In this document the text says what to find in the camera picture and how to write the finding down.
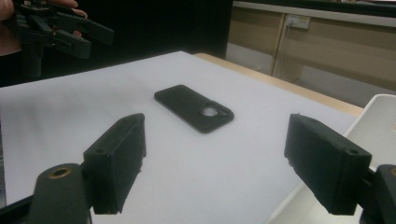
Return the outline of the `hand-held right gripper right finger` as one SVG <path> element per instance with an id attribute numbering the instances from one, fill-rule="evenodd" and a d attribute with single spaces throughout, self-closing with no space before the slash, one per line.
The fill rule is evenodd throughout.
<path id="1" fill-rule="evenodd" d="M 292 114 L 284 156 L 329 213 L 355 212 L 355 192 L 368 172 L 369 152 L 316 119 Z"/>

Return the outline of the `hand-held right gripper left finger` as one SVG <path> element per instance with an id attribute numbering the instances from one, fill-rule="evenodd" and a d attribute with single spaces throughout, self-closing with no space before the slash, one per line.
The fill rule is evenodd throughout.
<path id="1" fill-rule="evenodd" d="M 89 179 L 95 214 L 122 211 L 146 155 L 142 113 L 116 121 L 84 152 L 83 170 Z"/>

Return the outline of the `white plastic bin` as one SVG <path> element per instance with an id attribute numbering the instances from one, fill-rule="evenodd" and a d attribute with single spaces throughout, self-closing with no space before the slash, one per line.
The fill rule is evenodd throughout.
<path id="1" fill-rule="evenodd" d="M 371 170 L 375 171 L 380 164 L 396 165 L 396 96 L 374 96 L 348 128 L 346 138 L 374 155 Z M 266 224 L 357 224 L 362 212 L 358 205 L 353 216 L 331 215 L 301 184 Z"/>

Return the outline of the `black phone case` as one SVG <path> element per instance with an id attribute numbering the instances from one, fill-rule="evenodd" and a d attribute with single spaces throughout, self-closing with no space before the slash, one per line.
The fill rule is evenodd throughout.
<path id="1" fill-rule="evenodd" d="M 210 133 L 234 118 L 231 109 L 185 85 L 157 91 L 154 99 L 200 133 Z"/>

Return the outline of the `light wooden table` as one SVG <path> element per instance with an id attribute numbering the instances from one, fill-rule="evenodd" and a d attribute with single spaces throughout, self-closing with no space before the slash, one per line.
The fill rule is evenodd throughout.
<path id="1" fill-rule="evenodd" d="M 330 96 L 327 96 L 325 94 L 322 94 L 322 93 L 319 93 L 316 91 L 311 91 L 309 89 L 300 87 L 298 85 L 289 83 L 287 81 L 265 75 L 258 71 L 254 71 L 254 70 L 246 68 L 244 66 L 222 60 L 220 58 L 214 57 L 214 56 L 206 54 L 206 53 L 196 53 L 195 57 L 198 57 L 205 61 L 217 64 L 224 68 L 231 69 L 231 70 L 233 70 L 237 73 L 243 74 L 245 76 L 253 77 L 255 79 L 258 79 L 261 82 L 265 82 L 272 86 L 276 86 L 280 89 L 283 89 L 284 91 L 293 92 L 295 94 L 303 96 L 306 99 L 313 100 L 317 103 L 320 103 L 320 104 L 329 106 L 333 109 L 347 113 L 348 115 L 351 115 L 355 118 L 362 112 L 362 108 L 359 106 L 332 98 Z"/>

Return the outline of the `white table sheet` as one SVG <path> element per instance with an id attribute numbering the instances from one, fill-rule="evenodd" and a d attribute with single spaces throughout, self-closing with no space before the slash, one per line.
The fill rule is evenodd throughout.
<path id="1" fill-rule="evenodd" d="M 233 111 L 199 133 L 154 98 L 185 85 Z M 353 118 L 184 52 L 0 88 L 7 200 L 50 167 L 81 162 L 114 122 L 145 117 L 147 155 L 120 214 L 93 224 L 264 224 L 299 185 L 284 156 L 290 115 L 343 133 Z"/>

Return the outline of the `wooden cabinet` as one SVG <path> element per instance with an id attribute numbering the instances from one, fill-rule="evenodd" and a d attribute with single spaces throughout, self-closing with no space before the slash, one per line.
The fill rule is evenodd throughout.
<path id="1" fill-rule="evenodd" d="M 310 18 L 289 27 L 288 14 Z M 233 0 L 229 41 L 271 56 L 269 74 L 287 81 L 305 66 L 396 91 L 396 3 Z"/>

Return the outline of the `white wall socket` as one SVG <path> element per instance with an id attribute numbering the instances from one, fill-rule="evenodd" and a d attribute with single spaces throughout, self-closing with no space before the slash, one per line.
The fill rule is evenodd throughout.
<path id="1" fill-rule="evenodd" d="M 286 24 L 289 27 L 307 30 L 310 24 L 310 18 L 307 16 L 288 14 L 286 16 Z"/>

